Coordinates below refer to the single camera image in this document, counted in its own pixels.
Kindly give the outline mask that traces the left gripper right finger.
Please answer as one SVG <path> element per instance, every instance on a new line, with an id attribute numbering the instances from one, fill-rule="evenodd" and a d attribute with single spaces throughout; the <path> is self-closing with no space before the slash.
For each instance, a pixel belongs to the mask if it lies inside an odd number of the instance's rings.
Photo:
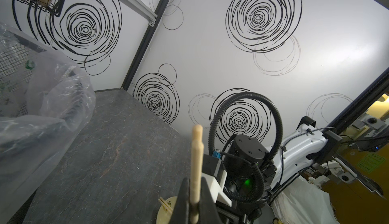
<path id="1" fill-rule="evenodd" d="M 222 224 L 216 205 L 207 185 L 201 186 L 199 202 L 200 224 Z"/>

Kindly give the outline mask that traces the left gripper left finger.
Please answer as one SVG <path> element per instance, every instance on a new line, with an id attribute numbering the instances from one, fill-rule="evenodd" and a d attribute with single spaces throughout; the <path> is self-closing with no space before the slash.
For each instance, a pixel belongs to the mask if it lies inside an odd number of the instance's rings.
<path id="1" fill-rule="evenodd" d="M 176 199 L 175 207 L 172 212 L 169 224 L 188 224 L 189 223 L 189 179 L 184 178 Z"/>

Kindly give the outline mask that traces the bamboo chopsticks pair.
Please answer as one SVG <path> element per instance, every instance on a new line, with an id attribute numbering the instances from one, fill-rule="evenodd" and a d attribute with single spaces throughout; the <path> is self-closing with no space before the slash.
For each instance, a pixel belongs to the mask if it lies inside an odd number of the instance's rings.
<path id="1" fill-rule="evenodd" d="M 173 209 L 172 207 L 162 198 L 160 197 L 158 199 L 158 201 L 161 203 L 161 205 L 166 209 L 166 211 L 169 213 L 169 214 L 172 214 L 173 213 Z"/>

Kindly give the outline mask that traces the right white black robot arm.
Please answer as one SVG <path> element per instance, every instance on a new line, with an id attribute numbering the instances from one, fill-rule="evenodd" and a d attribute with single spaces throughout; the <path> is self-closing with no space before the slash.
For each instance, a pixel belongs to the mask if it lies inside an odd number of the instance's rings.
<path id="1" fill-rule="evenodd" d="M 275 104 L 241 88 L 217 97 L 209 120 L 203 176 L 224 224 L 259 218 L 295 177 L 324 159 L 327 144 L 340 141 L 335 128 L 317 128 L 307 116 L 284 137 Z"/>

